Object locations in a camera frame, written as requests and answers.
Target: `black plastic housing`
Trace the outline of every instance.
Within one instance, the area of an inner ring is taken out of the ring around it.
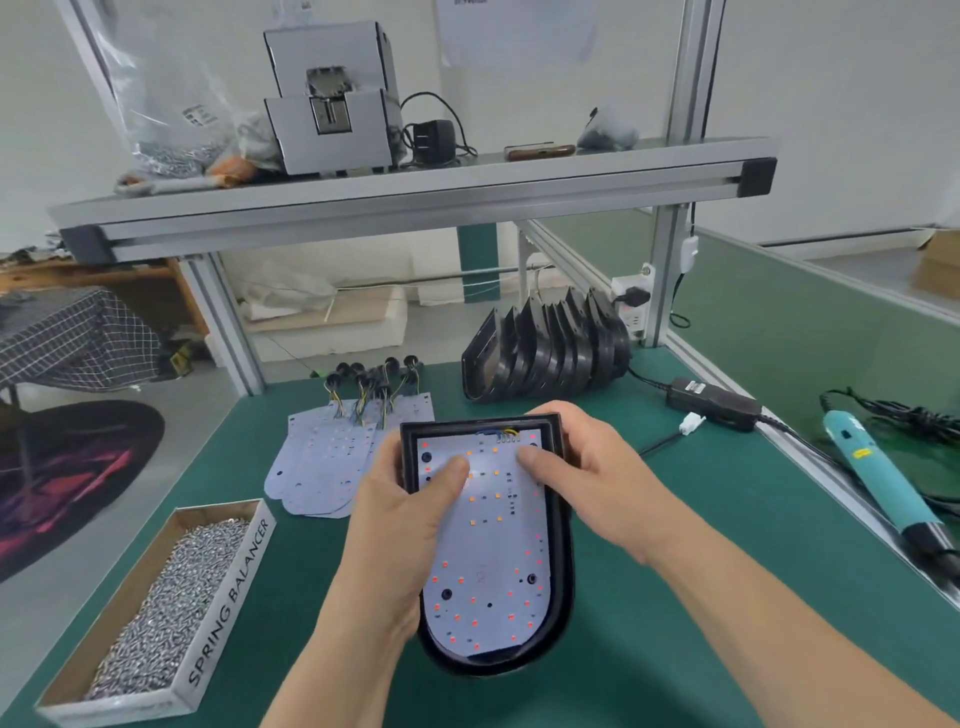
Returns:
[[[420,489],[418,483],[419,438],[440,438],[450,435],[467,435],[491,429],[538,429],[541,446],[561,457],[564,454],[564,435],[560,415],[530,415],[491,420],[467,420],[448,423],[404,423],[400,426],[401,462],[403,488],[408,493]],[[550,603],[543,624],[526,643],[517,647],[486,652],[476,656],[461,657],[437,643],[430,634],[420,595],[420,642],[430,658],[440,667],[455,674],[472,677],[489,677],[529,665],[544,655],[563,634],[573,611],[575,596],[573,569],[573,538],[570,532],[572,513],[559,495],[544,486],[544,502],[547,517],[548,558],[550,561]]]

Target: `finger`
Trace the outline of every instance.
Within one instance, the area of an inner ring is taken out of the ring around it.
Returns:
[[[453,505],[467,482],[470,472],[470,463],[463,455],[457,455],[444,465],[444,468],[433,476],[430,485],[414,494],[414,498],[421,500],[431,518],[440,520],[446,510]]]
[[[546,404],[541,404],[539,407],[530,410],[527,414],[560,415],[561,427],[564,429],[564,434],[566,434],[570,445],[577,455],[579,455],[587,445],[590,433],[595,431],[597,425],[597,420],[594,420],[576,404],[563,400],[553,400]]]
[[[383,436],[383,442],[380,444],[376,455],[373,457],[373,463],[370,466],[370,473],[384,478],[396,480],[396,474],[400,467],[400,430],[392,429]]]
[[[574,468],[552,452],[527,445],[516,452],[516,459],[538,483],[545,483],[577,507],[589,484],[589,474]]]

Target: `paper sheet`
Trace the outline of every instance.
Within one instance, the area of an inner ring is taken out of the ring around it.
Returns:
[[[583,63],[599,0],[437,0],[446,66]]]

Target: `checkered cloth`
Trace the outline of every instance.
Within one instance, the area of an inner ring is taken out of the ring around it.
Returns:
[[[0,387],[121,389],[156,376],[160,351],[157,335],[105,288],[0,298]]]

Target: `teal electric screwdriver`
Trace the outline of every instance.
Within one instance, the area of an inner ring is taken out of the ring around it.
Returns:
[[[824,427],[901,536],[960,587],[960,551],[947,528],[864,426],[850,412],[831,409],[824,415]]]

